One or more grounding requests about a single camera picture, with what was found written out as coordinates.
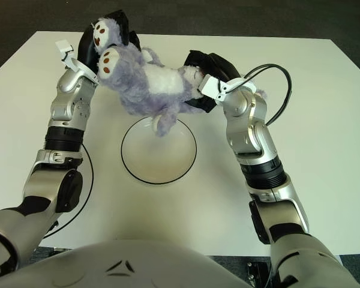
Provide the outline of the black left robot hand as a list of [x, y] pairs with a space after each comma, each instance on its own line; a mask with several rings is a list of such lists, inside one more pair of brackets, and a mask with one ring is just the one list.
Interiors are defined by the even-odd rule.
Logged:
[[85, 29], [79, 42], [77, 60], [98, 73], [100, 55], [113, 45], [141, 50], [139, 38], [135, 31], [129, 30], [123, 10], [109, 13]]

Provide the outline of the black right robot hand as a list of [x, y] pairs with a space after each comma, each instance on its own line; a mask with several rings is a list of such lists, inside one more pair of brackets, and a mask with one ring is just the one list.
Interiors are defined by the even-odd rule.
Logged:
[[[190, 50], [184, 65], [199, 67], [203, 74], [210, 74], [225, 83], [241, 77], [233, 64], [215, 53], [206, 54], [198, 50]], [[206, 113], [209, 113], [217, 105], [213, 99], [207, 96], [193, 97], [185, 103], [190, 107], [202, 109]]]

